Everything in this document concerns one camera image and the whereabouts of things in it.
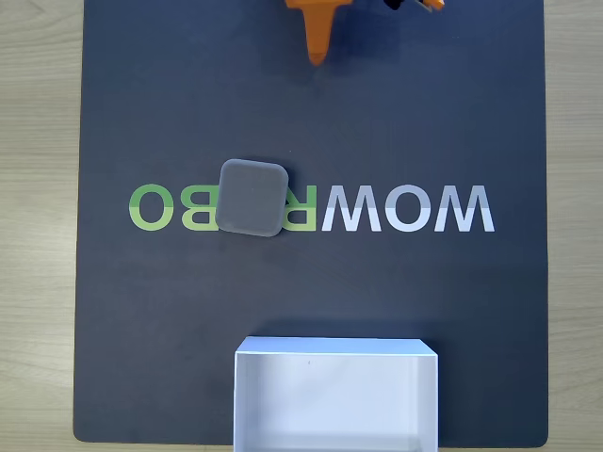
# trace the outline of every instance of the letter w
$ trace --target letter w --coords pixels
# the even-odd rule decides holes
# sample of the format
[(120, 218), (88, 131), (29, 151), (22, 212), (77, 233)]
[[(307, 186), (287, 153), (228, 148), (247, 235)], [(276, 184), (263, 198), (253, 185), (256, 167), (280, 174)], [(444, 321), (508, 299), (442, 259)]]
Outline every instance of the letter w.
[(322, 231), (331, 231), (337, 202), (339, 202), (341, 208), (341, 217), (343, 218), (346, 231), (357, 231), (365, 201), (367, 201), (370, 229), (373, 232), (380, 232), (381, 223), (379, 222), (379, 214), (377, 213), (377, 206), (375, 204), (375, 197), (373, 196), (373, 189), (371, 186), (360, 186), (356, 204), (351, 215), (343, 186), (333, 186), (331, 188), (331, 195), (329, 195), (329, 203), (327, 204), (324, 221), (322, 222)]

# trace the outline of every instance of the cardboard box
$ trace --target cardboard box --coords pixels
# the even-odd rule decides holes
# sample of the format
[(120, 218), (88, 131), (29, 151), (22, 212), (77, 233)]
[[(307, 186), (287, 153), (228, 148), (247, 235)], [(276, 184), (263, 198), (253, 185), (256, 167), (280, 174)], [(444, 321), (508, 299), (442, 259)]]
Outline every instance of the cardboard box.
[(248, 337), (235, 452), (437, 452), (437, 355), (419, 340)]

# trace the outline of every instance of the white letter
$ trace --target white letter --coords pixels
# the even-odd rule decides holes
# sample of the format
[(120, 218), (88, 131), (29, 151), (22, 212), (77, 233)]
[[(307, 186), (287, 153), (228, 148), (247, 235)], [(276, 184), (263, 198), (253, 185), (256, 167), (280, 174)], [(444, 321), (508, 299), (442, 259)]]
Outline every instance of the white letter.
[(377, 205), (375, 204), (375, 197), (373, 196), (373, 188), (371, 186), (361, 186), (358, 190), (358, 197), (356, 198), (356, 205), (354, 206), (352, 215), (350, 215), (350, 209), (348, 209), (348, 200), (346, 200), (346, 192), (344, 191), (343, 186), (333, 186), (331, 188), (331, 195), (329, 195), (327, 211), (324, 214), (324, 221), (322, 222), (322, 231), (331, 231), (331, 228), (333, 227), (337, 200), (339, 200), (341, 217), (346, 226), (346, 231), (355, 232), (358, 230), (358, 222), (360, 221), (360, 215), (362, 214), (365, 200), (367, 200), (368, 219), (370, 220), (371, 231), (381, 231), (381, 223), (379, 222), (379, 214), (377, 213)]
[[(396, 203), (398, 202), (398, 198), (405, 193), (415, 195), (418, 198), (421, 206), (421, 212), (418, 218), (414, 223), (410, 224), (402, 223), (398, 218), (398, 214), (396, 213)], [(399, 186), (394, 188), (387, 196), (387, 200), (385, 201), (385, 215), (387, 216), (389, 224), (391, 224), (398, 231), (403, 231), (404, 233), (413, 233), (423, 228), (430, 220), (431, 214), (432, 203), (430, 202), (430, 197), (427, 196), (425, 190), (419, 188), (418, 186)]]
[(456, 186), (445, 186), (442, 193), (442, 201), (440, 202), (440, 210), (437, 213), (437, 220), (435, 221), (435, 231), (437, 233), (444, 232), (444, 229), (446, 228), (446, 216), (448, 215), (450, 201), (452, 201), (454, 217), (456, 217), (456, 222), (459, 225), (459, 231), (461, 233), (468, 233), (471, 231), (473, 214), (475, 213), (475, 206), (478, 202), (480, 202), (483, 230), (487, 233), (494, 232), (494, 223), (492, 222), (492, 216), (490, 215), (490, 206), (488, 205), (488, 197), (486, 196), (486, 189), (484, 186), (473, 186), (471, 188), (471, 195), (469, 196), (469, 204), (467, 205), (467, 213), (465, 215), (463, 215), (463, 209), (461, 208), (461, 202), (459, 201), (459, 194), (456, 191)]

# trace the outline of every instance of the wooden surface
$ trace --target wooden surface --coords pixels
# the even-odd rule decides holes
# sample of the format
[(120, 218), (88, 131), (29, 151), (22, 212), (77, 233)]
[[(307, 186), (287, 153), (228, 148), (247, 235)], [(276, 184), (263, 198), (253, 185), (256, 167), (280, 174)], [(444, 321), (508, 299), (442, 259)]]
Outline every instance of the wooden surface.
[[(0, 0), (0, 451), (210, 449), (72, 435), (82, 9)], [(546, 450), (603, 451), (603, 1), (546, 0), (546, 65)]]

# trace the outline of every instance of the printed logo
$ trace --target printed logo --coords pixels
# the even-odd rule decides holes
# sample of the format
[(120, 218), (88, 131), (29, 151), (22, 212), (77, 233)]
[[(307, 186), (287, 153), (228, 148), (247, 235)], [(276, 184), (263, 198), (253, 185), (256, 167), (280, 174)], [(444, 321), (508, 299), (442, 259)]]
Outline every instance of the printed logo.
[[(140, 214), (140, 202), (145, 195), (150, 193), (159, 195), (163, 201), (163, 213), (156, 221), (145, 219)], [(194, 202), (192, 196), (196, 193), (207, 194), (207, 204), (198, 204)], [(317, 186), (308, 186), (305, 192), (305, 202), (300, 202), (291, 189), (287, 191), (285, 220), (283, 222), (284, 229), (294, 232), (315, 232), (318, 230), (330, 232), (333, 229), (335, 216), (340, 215), (343, 219), (345, 230), (348, 232), (356, 232), (358, 230), (360, 218), (366, 211), (370, 223), (370, 230), (375, 233), (382, 231), (382, 224), (384, 224), (383, 217), (380, 217), (372, 186), (360, 186), (353, 209), (349, 208), (348, 198), (344, 187), (332, 186), (320, 228), (318, 228), (317, 194)], [(418, 200), (420, 208), (414, 221), (404, 222), (399, 219), (396, 206), (398, 199), (401, 196), (413, 196)], [(198, 232), (218, 230), (218, 224), (216, 224), (218, 186), (188, 186), (180, 195), (180, 203), (187, 209), (182, 216), (182, 224), (185, 228)], [(484, 186), (473, 186), (471, 188), (467, 208), (464, 212), (456, 186), (444, 186), (440, 206), (437, 210), (434, 231), (442, 233), (446, 230), (448, 210), (450, 210), (451, 207), (459, 232), (470, 232), (478, 206), (481, 212), (483, 230), (487, 233), (493, 233), (495, 231), (495, 226), (494, 221), (492, 221), (490, 205)], [(141, 230), (159, 231), (170, 224), (173, 217), (174, 202), (173, 197), (167, 188), (155, 184), (148, 184), (139, 187), (132, 194), (129, 207), (130, 218)], [(294, 212), (304, 213), (305, 221), (292, 222), (291, 214)], [(384, 217), (391, 228), (404, 233), (414, 233), (427, 226), (427, 223), (432, 217), (432, 202), (427, 192), (419, 186), (397, 186), (385, 199), (383, 212)], [(195, 220), (195, 214), (199, 213), (205, 214), (205, 222)]]

